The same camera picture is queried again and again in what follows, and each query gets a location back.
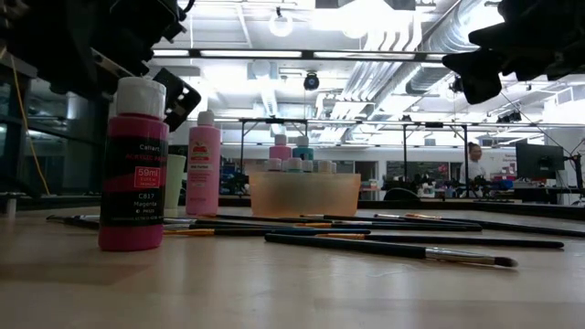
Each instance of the paint bottle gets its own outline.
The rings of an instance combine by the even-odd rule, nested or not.
[[[303,172],[304,173],[312,173],[313,172],[313,161],[303,160]]]
[[[201,111],[197,127],[189,130],[186,174],[186,212],[189,215],[218,213],[221,132],[213,122],[212,111]]]
[[[108,122],[101,193],[102,250],[156,248],[163,239],[168,125],[166,87],[142,78],[118,81]]]
[[[282,171],[282,160],[281,159],[268,159],[266,164],[266,170],[269,172],[281,172]]]
[[[332,174],[333,163],[331,161],[319,161],[319,174]]]
[[[299,136],[296,140],[296,147],[292,150],[292,157],[301,160],[313,160],[313,149],[309,148],[309,137]]]
[[[303,160],[301,158],[290,158],[287,164],[287,173],[302,173],[303,172]]]
[[[291,158],[293,150],[286,146],[285,134],[274,135],[274,146],[271,146],[268,153],[271,159],[281,159],[286,161]]]

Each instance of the person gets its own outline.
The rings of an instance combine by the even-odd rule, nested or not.
[[[485,168],[479,163],[482,159],[482,147],[476,143],[468,143],[467,144],[467,152],[469,155],[469,175],[465,174],[465,163],[461,166],[461,174],[459,176],[459,183],[465,185],[465,178],[469,178],[470,181],[473,181],[477,176],[481,176],[485,178]],[[480,196],[481,191],[476,191],[475,193],[478,197]]]

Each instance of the ductwork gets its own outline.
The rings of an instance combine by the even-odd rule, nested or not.
[[[396,12],[388,30],[367,35],[364,50],[414,50],[422,39],[420,17],[408,11]],[[342,92],[349,101],[371,101],[399,68],[394,62],[358,62]]]
[[[479,19],[479,17],[474,16],[473,11],[479,11],[478,9],[484,7],[484,2],[485,0],[462,1],[431,37],[421,45],[420,50],[453,53],[477,49],[476,45],[469,43],[467,35],[471,30],[469,22],[472,19]],[[422,95],[450,72],[444,67],[429,66],[424,63],[403,64],[396,72],[394,79],[377,96],[377,99],[383,101],[396,91],[414,96]],[[404,90],[397,90],[401,86],[404,86]]]

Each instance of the paint bottle label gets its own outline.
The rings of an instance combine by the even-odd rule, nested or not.
[[[163,224],[167,141],[110,137],[106,142],[101,223],[104,226]]]

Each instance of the desk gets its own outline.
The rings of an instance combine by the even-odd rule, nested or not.
[[[568,243],[564,252],[452,247],[518,260],[520,266],[509,270],[270,244],[258,238],[168,237],[159,249],[109,253],[97,249],[94,232],[44,219],[49,214],[97,212],[98,208],[46,210],[0,219],[3,328],[549,329],[585,325],[585,239],[562,239]],[[248,214],[250,210],[224,208],[222,212]],[[473,211],[425,213],[477,219],[499,216]],[[568,220],[520,216],[500,220],[585,229]],[[495,231],[483,235],[544,237]]]

